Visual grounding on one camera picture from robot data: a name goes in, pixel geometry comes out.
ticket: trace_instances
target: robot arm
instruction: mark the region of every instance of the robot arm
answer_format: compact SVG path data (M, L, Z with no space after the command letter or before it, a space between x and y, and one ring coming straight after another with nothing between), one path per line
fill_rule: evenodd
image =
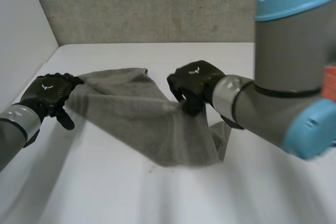
M68 130L75 127L63 106L78 84L83 81L70 74L38 77L19 103L0 113L0 172L23 147L35 141L46 116L55 116Z
M168 77L171 91L189 115L209 103L231 127L288 153L322 154L336 138L336 103L320 94L335 7L335 0L257 0L255 79L198 61Z

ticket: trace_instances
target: logo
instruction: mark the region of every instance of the logo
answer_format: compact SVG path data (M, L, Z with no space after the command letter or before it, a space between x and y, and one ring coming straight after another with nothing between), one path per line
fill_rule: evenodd
M51 89L52 87L54 87L54 86L46 87L46 86L44 86L44 85L42 84L42 88L43 88L44 90L46 90L46 89Z
M189 74L193 74L193 73L200 73L200 68L197 67L195 71L189 71Z

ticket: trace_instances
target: orange part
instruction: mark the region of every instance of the orange part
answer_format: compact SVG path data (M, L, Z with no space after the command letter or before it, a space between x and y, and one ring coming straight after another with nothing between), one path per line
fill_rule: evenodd
M336 66L325 68L322 97L336 102Z

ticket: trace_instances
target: black band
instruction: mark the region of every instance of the black band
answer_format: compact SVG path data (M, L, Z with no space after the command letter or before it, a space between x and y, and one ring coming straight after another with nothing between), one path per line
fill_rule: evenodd
M244 86L242 86L242 87L240 88L240 91L238 92L238 94L236 94L236 96L235 96L235 98L234 98L234 100L233 100L232 107L231 107L231 115L232 115L232 119L233 119L233 121L234 121L236 124L238 124L238 125L239 125L239 123L237 122L237 118L236 118L236 102L237 102L238 97L239 97L239 95L241 94L242 90L243 90L244 88L246 88L247 86L249 86L250 84L252 84L252 83L253 83L253 81L248 82L248 83L246 83Z
M267 95L268 97L278 97L278 98L304 98L304 97L311 97L321 92L321 88L308 91L275 91L264 89L257 85L255 85L255 90L259 94Z
M0 118L0 121L10 123L10 124L14 125L15 127L17 127L17 128L22 132L23 136L25 137L25 143L27 143L27 141L28 141L28 134L27 134L27 132L25 131L25 129L22 128L21 125L19 125L19 124L16 123L16 122L13 122L13 121L11 121L11 120L9 120L9 119L7 119L7 118Z

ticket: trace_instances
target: fabric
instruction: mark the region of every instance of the fabric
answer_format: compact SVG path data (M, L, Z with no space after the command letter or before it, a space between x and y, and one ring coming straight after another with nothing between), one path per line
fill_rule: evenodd
M67 106L161 166L203 166L224 159L231 128L208 127L205 109L196 117L169 101L147 69L129 68L79 76L85 83Z

